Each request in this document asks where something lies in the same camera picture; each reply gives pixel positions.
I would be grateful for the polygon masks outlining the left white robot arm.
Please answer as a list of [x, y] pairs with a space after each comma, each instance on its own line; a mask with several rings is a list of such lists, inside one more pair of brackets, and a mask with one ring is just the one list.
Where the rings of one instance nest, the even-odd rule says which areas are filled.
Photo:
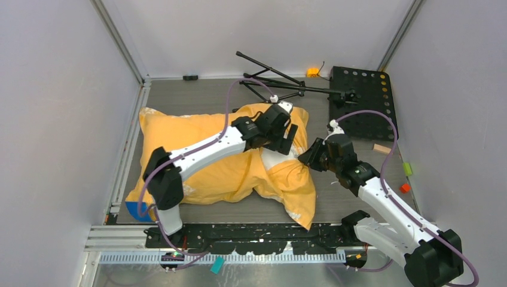
[[268, 148], [288, 154], [296, 125], [291, 125], [293, 105], [272, 103], [254, 117], [238, 117], [226, 122], [223, 131], [185, 148], [167, 152], [162, 146], [153, 150], [145, 173], [143, 192], [153, 199], [155, 221], [160, 239], [170, 248], [184, 238], [179, 205], [184, 198], [183, 182], [199, 170], [250, 149]]

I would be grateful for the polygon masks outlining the white pillow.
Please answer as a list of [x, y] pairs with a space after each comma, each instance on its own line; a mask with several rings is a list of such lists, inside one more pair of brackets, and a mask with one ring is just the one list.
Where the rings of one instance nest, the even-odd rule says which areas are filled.
[[289, 160], [296, 160], [300, 154], [306, 151], [305, 147], [292, 144], [288, 155], [272, 151], [267, 148], [261, 148], [261, 160], [266, 170], [272, 169], [274, 166]]

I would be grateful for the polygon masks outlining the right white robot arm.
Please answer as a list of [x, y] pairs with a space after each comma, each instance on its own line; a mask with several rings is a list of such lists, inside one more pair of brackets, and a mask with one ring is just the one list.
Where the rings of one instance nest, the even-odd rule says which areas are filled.
[[444, 286], [463, 274], [459, 235], [441, 231], [404, 203], [372, 165], [358, 160], [348, 136], [317, 138], [298, 160], [312, 170], [333, 172], [342, 187], [388, 223], [379, 224], [363, 210], [353, 212], [341, 220], [345, 243], [364, 242], [382, 251], [404, 269], [413, 286]]

